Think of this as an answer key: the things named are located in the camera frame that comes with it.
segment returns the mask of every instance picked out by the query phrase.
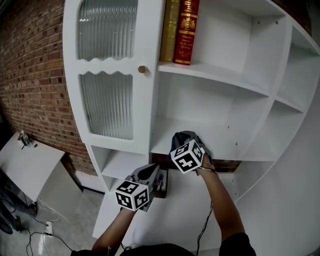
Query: glass panel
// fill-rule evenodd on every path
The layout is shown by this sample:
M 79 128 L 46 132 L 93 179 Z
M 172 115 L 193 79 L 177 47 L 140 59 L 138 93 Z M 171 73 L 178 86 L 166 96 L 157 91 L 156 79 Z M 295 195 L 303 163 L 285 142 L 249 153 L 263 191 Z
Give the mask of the glass panel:
M 134 56 L 138 0 L 83 0 L 79 9 L 78 58 Z
M 132 140 L 132 75 L 88 72 L 80 83 L 91 132 Z

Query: electrical outlet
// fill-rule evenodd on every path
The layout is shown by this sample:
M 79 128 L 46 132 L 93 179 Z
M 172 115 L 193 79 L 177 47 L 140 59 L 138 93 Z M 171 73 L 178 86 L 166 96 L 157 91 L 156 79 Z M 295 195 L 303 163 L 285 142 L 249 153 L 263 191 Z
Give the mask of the electrical outlet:
M 51 221 L 47 221 L 46 224 L 47 224 L 47 227 L 46 227 L 45 232 L 49 233 L 49 234 L 52 234 L 52 222 Z

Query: book spine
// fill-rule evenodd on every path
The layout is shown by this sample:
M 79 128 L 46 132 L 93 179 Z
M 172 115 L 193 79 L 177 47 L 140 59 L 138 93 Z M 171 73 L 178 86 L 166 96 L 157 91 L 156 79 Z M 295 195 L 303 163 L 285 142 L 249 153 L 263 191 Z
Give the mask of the book spine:
M 199 0 L 182 0 L 174 52 L 174 62 L 190 65 L 198 19 Z
M 179 21 L 180 0 L 167 0 L 165 4 L 160 61 L 173 62 Z

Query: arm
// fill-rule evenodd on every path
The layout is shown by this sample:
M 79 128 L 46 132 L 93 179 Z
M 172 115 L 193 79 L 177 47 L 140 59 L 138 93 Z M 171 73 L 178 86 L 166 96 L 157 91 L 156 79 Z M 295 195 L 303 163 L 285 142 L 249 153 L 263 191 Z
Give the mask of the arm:
M 110 248 L 108 256 L 115 255 L 135 214 L 135 211 L 122 209 L 111 225 L 95 242 L 92 251 L 108 252 L 108 248 Z
M 215 169 L 207 155 L 203 157 L 202 166 Z M 221 229 L 222 241 L 236 233 L 244 233 L 245 229 L 239 212 L 218 175 L 210 170 L 198 169 L 212 201 L 213 213 Z

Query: black shirt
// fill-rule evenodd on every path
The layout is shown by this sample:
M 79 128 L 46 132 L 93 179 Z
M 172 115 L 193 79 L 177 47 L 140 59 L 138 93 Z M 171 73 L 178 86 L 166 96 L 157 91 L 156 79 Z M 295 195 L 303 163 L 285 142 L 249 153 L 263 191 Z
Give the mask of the black shirt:
M 71 256 L 106 256 L 106 252 L 91 250 L 73 251 Z M 194 256 L 191 252 L 180 246 L 166 243 L 151 246 L 141 246 L 131 250 L 125 250 L 121 256 Z M 225 239 L 220 247 L 219 256 L 245 255 L 256 256 L 251 247 L 249 237 L 245 233 L 237 233 Z

